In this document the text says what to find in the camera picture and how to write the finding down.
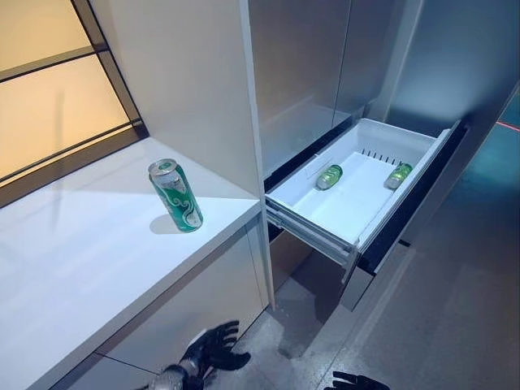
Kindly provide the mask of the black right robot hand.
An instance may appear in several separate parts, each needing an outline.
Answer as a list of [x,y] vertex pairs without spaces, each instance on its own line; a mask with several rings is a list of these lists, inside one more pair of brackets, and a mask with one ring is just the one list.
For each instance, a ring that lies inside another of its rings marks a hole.
[[333,389],[349,390],[389,390],[390,387],[365,375],[354,375],[342,371],[334,371]]

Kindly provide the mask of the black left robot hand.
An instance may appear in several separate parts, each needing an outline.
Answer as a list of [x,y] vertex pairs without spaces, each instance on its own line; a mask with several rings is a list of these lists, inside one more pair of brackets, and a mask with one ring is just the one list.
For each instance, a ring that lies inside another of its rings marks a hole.
[[232,351],[239,326],[240,321],[235,319],[205,331],[188,346],[180,361],[188,362],[199,378],[204,378],[210,369],[237,371],[243,368],[251,354]]

